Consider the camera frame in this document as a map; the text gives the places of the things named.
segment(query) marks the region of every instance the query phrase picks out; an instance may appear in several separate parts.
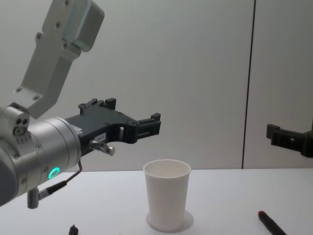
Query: white table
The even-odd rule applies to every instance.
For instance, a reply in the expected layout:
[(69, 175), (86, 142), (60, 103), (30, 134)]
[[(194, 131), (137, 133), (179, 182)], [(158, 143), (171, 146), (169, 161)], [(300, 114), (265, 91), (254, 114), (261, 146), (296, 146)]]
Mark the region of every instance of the white table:
[[(269, 235), (259, 210), (289, 235), (311, 235), (313, 169), (194, 170), (187, 210), (194, 225), (182, 235)], [(161, 234), (146, 224), (147, 212), (142, 171), (84, 172), (38, 209), (27, 208), (25, 195), (1, 207), (0, 234), (67, 235), (72, 224), (80, 235)]]

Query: metal bolt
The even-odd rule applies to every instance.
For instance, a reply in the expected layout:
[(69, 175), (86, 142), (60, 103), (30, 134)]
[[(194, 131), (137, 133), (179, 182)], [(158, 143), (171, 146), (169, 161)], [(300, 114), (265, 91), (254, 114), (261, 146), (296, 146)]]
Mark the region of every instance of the metal bolt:
[(33, 97), (33, 100), (39, 100), (39, 98), (40, 98), (39, 95), (35, 95), (35, 96)]
[(41, 144), (39, 144), (39, 143), (38, 143), (38, 144), (36, 144), (36, 146), (35, 146), (35, 147), (36, 147), (36, 149), (41, 149), (41, 148), (42, 148)]
[(22, 90), (22, 87), (16, 88), (15, 92), (20, 92)]
[(17, 153), (13, 153), (13, 154), (12, 154), (12, 157), (13, 157), (14, 159), (19, 158), (19, 156), (17, 155)]
[(58, 22), (55, 24), (55, 27), (56, 27), (56, 28), (61, 27), (61, 22), (58, 21)]

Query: white paper cup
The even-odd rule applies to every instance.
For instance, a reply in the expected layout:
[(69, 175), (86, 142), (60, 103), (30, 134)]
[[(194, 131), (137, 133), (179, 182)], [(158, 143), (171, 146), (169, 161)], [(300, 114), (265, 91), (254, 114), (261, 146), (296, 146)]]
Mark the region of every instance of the white paper cup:
[(177, 160), (157, 160), (146, 164), (143, 171), (152, 227), (170, 232), (182, 226), (191, 167)]

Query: cable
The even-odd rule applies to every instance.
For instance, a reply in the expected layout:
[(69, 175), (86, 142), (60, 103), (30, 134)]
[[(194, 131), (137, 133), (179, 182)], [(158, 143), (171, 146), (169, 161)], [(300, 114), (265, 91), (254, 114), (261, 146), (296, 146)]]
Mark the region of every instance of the cable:
[(39, 192), (39, 199), (42, 200), (51, 194), (55, 193), (56, 191), (60, 190), (61, 188), (65, 187), (69, 181), (71, 181), (73, 178), (75, 178), (80, 172), (83, 170), (82, 163), (80, 160), (78, 161), (79, 170), (73, 174), (71, 177), (69, 177), (67, 180), (61, 181), (55, 185), (52, 185), (50, 187), (47, 187), (46, 189)]

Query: black cable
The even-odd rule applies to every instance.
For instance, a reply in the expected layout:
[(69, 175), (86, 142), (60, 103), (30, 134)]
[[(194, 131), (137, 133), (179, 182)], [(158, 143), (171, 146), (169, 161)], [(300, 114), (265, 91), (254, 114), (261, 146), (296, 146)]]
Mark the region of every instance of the black cable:
[(76, 177), (80, 172), (82, 172), (83, 167), (82, 167), (82, 163), (80, 162), (80, 160), (78, 161), (78, 166), (79, 166), (79, 170), (66, 180), (67, 183), (71, 181), (74, 177)]
[(51, 194), (55, 193), (56, 191), (60, 190), (61, 188), (65, 187), (67, 185), (67, 183), (69, 181), (71, 181), (73, 178), (75, 178), (80, 172), (82, 172), (83, 170), (83, 166), (82, 163), (80, 162), (80, 160), (78, 161), (78, 166), (79, 166), (79, 170), (73, 174), (71, 177), (69, 177), (67, 180), (61, 181), (55, 185), (52, 185), (50, 187), (47, 187), (46, 189), (44, 189), (43, 191), (47, 191), (48, 195), (50, 196)]

